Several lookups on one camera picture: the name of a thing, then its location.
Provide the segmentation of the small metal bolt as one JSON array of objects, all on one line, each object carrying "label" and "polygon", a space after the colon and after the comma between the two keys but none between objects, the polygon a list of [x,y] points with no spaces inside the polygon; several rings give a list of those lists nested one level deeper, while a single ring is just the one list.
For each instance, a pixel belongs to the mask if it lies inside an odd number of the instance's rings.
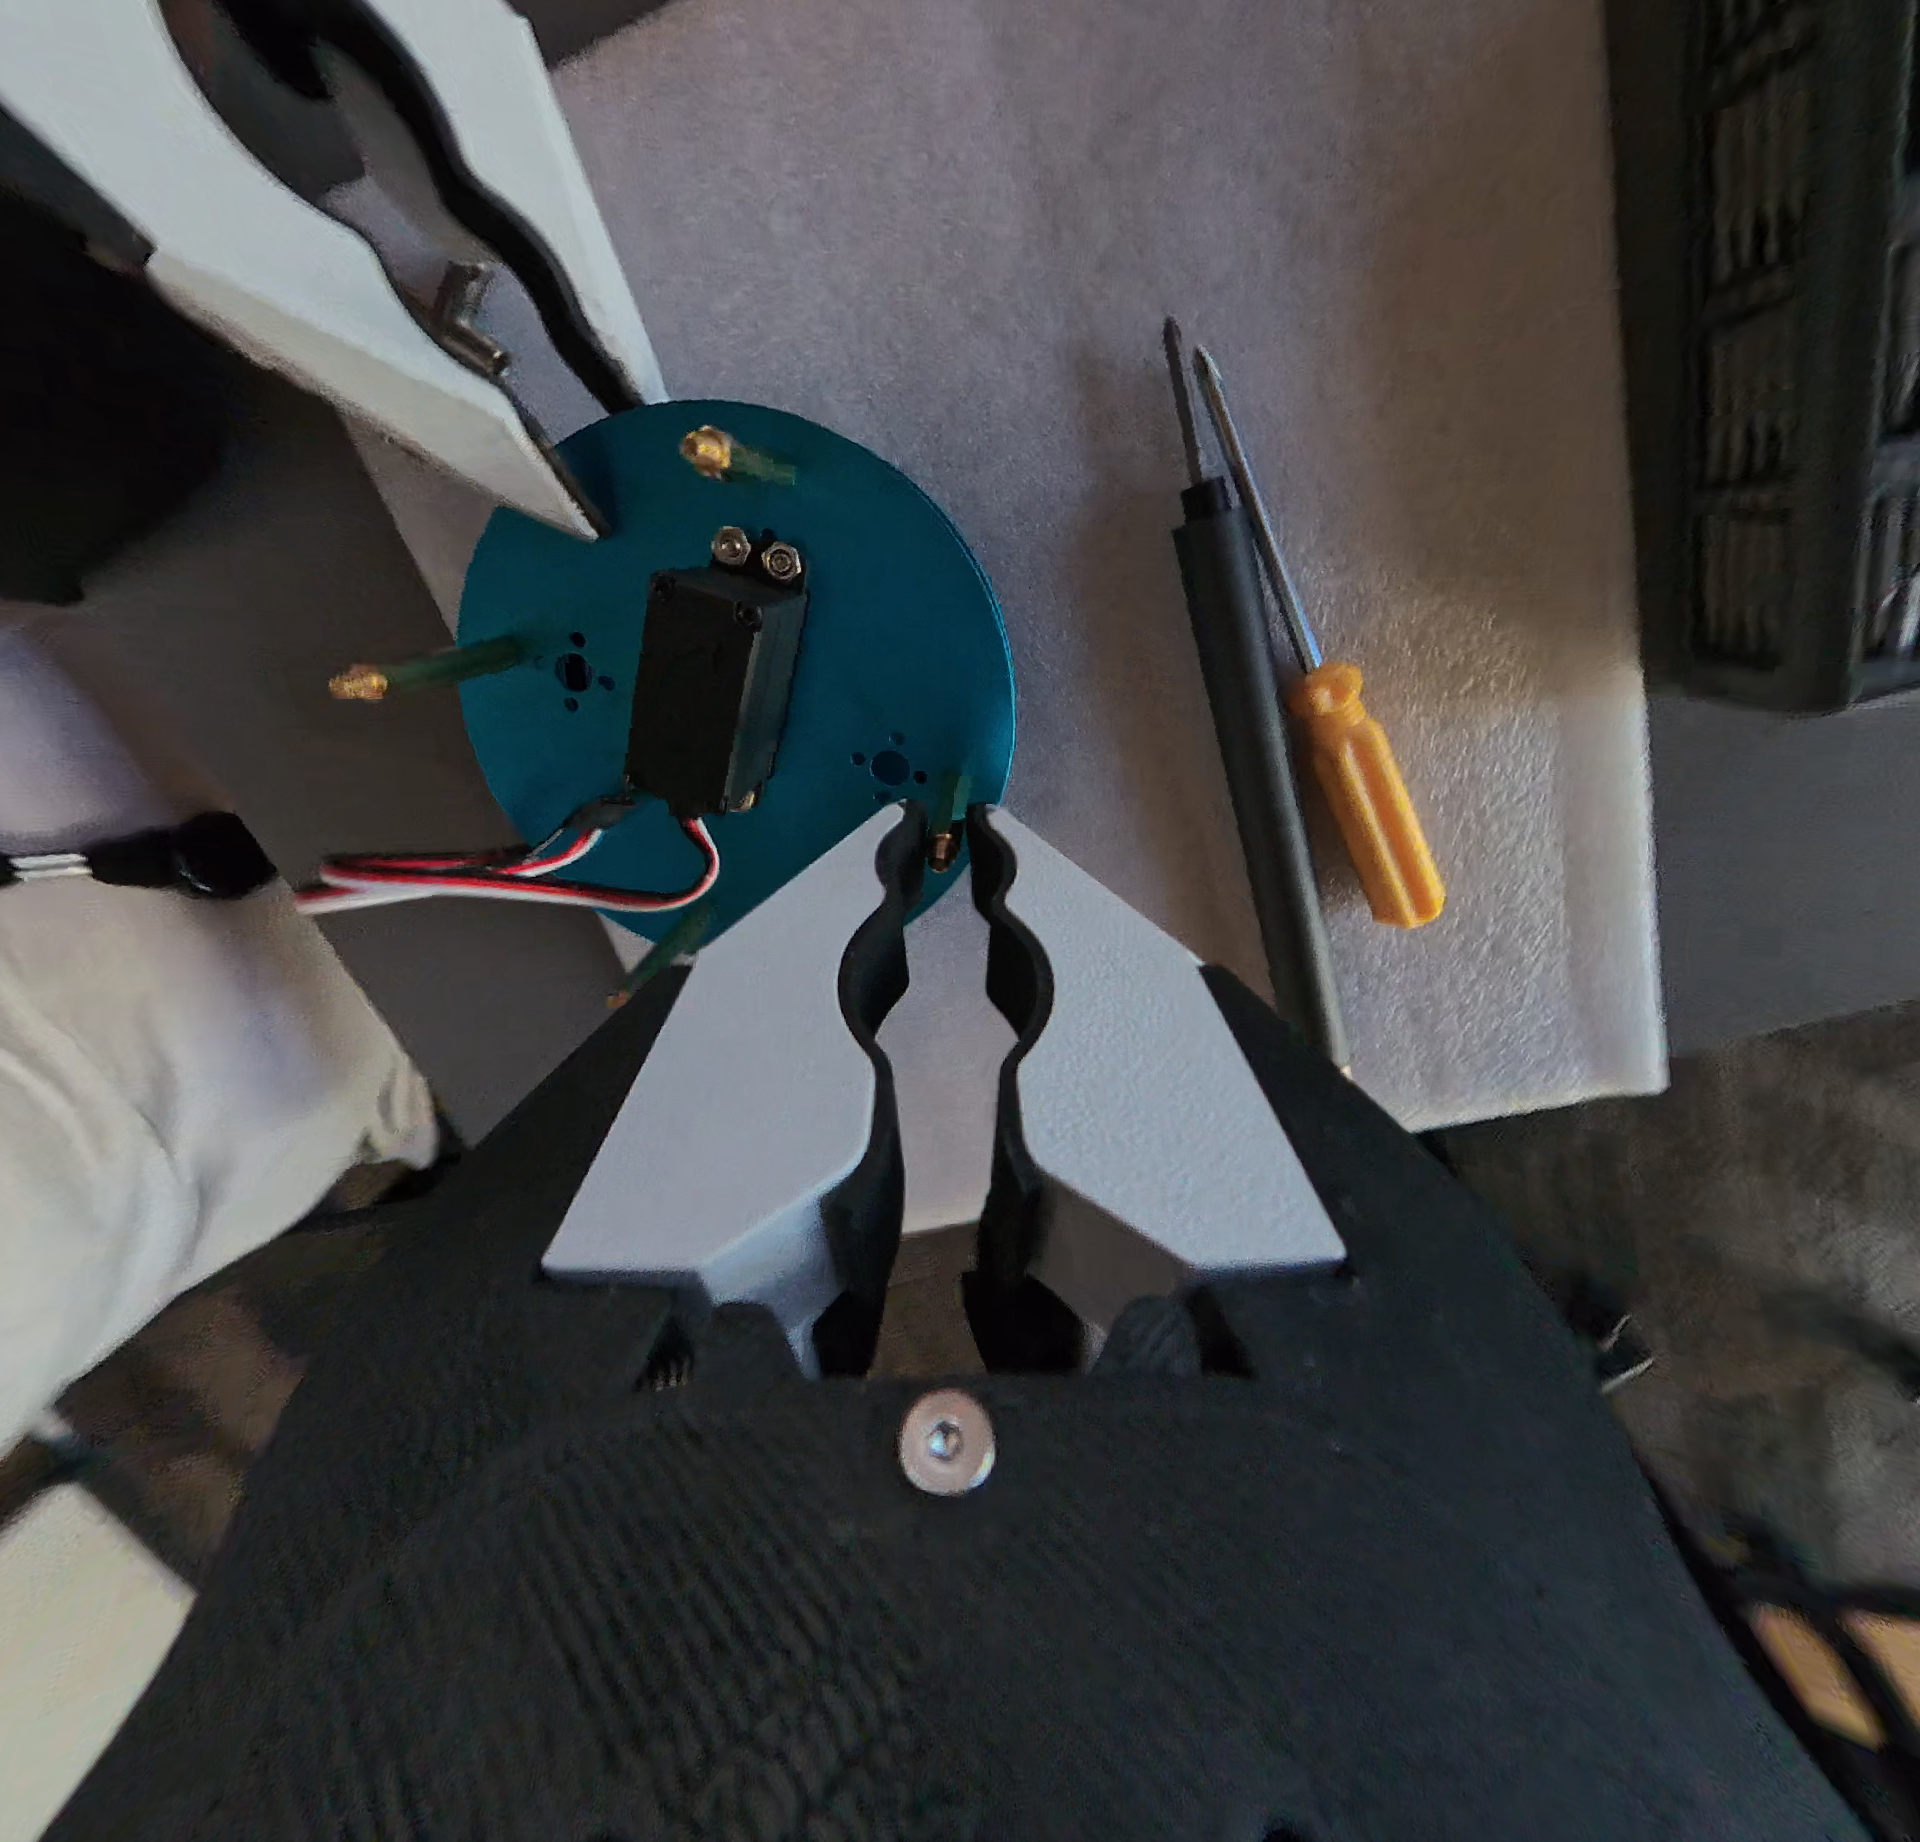
[{"label": "small metal bolt", "polygon": [[429,324],[447,356],[480,376],[496,382],[509,366],[509,351],[481,328],[481,306],[490,286],[490,263],[447,262],[429,308]]}]

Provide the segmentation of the black badge reel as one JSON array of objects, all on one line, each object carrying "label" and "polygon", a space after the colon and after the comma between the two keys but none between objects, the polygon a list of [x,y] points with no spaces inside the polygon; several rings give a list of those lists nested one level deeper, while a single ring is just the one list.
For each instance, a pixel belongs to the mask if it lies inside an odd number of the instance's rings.
[{"label": "black badge reel", "polygon": [[226,812],[79,848],[3,855],[4,892],[59,880],[226,904],[279,880],[279,870],[240,816]]}]

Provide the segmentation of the black precision screwdriver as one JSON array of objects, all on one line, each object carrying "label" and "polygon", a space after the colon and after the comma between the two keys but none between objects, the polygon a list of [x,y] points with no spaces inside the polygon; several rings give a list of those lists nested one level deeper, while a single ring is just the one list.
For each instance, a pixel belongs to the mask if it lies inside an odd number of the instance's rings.
[{"label": "black precision screwdriver", "polygon": [[1253,524],[1230,478],[1214,474],[1203,454],[1184,337],[1171,318],[1162,325],[1162,341],[1188,462],[1183,518],[1170,537],[1271,991],[1279,1014],[1328,1063],[1353,1070],[1304,806],[1284,726]]}]

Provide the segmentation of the blue round base plate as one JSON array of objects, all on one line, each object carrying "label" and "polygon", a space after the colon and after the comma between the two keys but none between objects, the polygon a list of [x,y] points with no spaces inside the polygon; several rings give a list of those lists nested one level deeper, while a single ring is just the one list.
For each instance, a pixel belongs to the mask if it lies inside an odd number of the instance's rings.
[{"label": "blue round base plate", "polygon": [[[679,443],[702,421],[795,462],[796,487],[700,479]],[[1003,614],[948,514],[896,466],[802,415],[712,400],[605,417],[561,456],[605,536],[495,509],[468,564],[457,636],[524,644],[517,668],[460,685],[460,712],[492,799],[528,842],[583,803],[634,803],[567,874],[673,899],[699,879],[681,821],[628,789],[624,758],[648,583],[704,565],[727,524],[799,547],[807,620],[771,778],[750,807],[704,819],[719,858],[700,899],[706,939],[881,807],[927,812],[952,768],[969,774],[972,802],[1003,796],[1015,744]]]}]

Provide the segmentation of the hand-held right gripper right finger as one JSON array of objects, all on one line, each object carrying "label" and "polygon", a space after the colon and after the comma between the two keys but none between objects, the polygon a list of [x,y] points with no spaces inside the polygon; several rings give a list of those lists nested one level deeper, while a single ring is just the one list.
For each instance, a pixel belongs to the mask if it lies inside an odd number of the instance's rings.
[{"label": "hand-held right gripper right finger", "polygon": [[998,1069],[963,1304],[993,1373],[1077,1373],[1141,1297],[1326,1275],[1346,1245],[1208,967],[1009,809],[972,806]]}]

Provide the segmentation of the orange handled screwdriver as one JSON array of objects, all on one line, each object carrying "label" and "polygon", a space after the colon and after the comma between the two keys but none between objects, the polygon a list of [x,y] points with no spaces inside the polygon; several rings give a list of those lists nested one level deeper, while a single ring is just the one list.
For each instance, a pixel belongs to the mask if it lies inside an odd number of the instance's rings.
[{"label": "orange handled screwdriver", "polygon": [[1300,666],[1286,702],[1304,726],[1311,768],[1366,908],[1388,928],[1424,928],[1445,912],[1446,885],[1388,736],[1365,702],[1363,673],[1330,657],[1320,642],[1284,561],[1216,363],[1196,348],[1190,366]]}]

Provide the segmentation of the black screwdriver bit tray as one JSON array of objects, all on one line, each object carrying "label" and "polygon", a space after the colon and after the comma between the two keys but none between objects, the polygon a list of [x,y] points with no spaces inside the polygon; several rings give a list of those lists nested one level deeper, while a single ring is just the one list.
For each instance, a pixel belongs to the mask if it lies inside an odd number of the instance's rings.
[{"label": "black screwdriver bit tray", "polygon": [[1916,0],[1600,0],[1644,657],[1916,693]]}]

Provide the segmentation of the black perforated box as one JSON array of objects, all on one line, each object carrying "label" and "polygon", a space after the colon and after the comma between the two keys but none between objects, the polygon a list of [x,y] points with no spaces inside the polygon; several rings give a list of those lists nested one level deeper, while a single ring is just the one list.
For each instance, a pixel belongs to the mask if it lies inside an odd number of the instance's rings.
[{"label": "black perforated box", "polygon": [[85,579],[217,472],[223,356],[76,234],[3,198],[3,596],[73,606]]}]

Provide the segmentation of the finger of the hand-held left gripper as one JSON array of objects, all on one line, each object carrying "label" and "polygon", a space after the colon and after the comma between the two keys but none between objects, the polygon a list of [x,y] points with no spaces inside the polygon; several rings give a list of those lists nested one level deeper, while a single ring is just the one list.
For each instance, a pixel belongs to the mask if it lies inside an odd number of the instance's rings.
[{"label": "finger of the hand-held left gripper", "polygon": [[665,400],[581,152],[509,0],[159,0],[188,72],[299,195],[363,172],[442,258],[505,268],[608,414]]},{"label": "finger of the hand-held left gripper", "polygon": [[499,506],[581,539],[605,518],[509,389],[460,366],[375,247],[244,146],[159,0],[3,0],[4,110],[153,244],[181,318]]}]

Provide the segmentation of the black servo motor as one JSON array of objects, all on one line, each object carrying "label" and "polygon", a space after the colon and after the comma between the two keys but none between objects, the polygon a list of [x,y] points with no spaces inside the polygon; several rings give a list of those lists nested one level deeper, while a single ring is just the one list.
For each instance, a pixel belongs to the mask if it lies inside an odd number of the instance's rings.
[{"label": "black servo motor", "polygon": [[750,807],[771,778],[807,620],[807,565],[774,529],[721,526],[704,565],[652,573],[624,775],[675,821]]}]

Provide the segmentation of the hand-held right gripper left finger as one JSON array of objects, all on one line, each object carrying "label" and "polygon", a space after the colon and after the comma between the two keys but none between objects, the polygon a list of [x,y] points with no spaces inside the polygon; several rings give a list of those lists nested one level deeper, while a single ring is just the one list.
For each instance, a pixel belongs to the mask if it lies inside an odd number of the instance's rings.
[{"label": "hand-held right gripper left finger", "polygon": [[878,1028],[909,985],[926,809],[881,807],[706,947],[543,1254],[693,1313],[769,1310],[803,1373],[865,1375],[905,1157]]}]

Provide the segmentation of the person's white shirt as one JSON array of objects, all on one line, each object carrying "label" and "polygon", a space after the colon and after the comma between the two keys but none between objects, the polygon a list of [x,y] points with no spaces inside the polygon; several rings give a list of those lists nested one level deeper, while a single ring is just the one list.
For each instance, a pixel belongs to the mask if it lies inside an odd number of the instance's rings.
[{"label": "person's white shirt", "polygon": [[426,1078],[285,883],[7,885],[3,1445],[352,1168],[426,1169],[443,1144]]}]

